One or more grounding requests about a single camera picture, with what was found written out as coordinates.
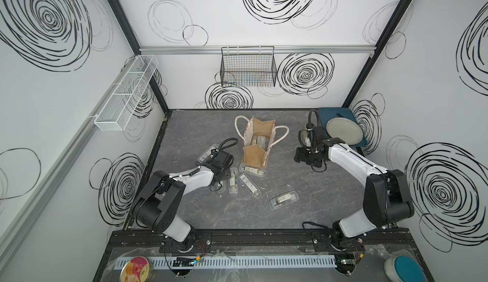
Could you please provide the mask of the clear compass case blue compass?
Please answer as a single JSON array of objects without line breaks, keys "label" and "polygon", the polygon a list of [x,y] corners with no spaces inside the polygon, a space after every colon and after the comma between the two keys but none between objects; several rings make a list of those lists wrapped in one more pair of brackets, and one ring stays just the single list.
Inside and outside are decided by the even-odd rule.
[{"label": "clear compass case blue compass", "polygon": [[260,148],[266,151],[268,149],[269,139],[265,136],[253,136],[251,145],[258,145]]}]

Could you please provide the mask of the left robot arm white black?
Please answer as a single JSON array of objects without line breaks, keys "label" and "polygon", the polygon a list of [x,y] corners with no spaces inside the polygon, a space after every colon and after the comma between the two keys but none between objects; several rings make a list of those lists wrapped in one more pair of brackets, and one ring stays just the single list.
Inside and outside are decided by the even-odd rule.
[{"label": "left robot arm white black", "polygon": [[202,164],[181,173],[156,171],[134,198],[130,214],[136,223],[157,235],[176,242],[179,250],[193,247],[194,228],[177,215],[184,195],[194,190],[216,186],[230,173],[234,156],[214,151]]}]

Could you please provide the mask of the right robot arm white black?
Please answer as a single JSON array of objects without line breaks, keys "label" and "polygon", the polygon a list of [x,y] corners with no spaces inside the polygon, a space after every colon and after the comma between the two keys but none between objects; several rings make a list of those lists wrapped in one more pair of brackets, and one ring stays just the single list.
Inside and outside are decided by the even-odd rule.
[{"label": "right robot arm white black", "polygon": [[299,131],[298,140],[301,146],[296,149],[295,162],[312,168],[333,162],[363,186],[362,208],[333,224],[330,243],[335,249],[345,250],[358,236],[413,217],[413,199],[404,172],[375,164],[340,138],[327,137],[320,126],[308,124]]}]

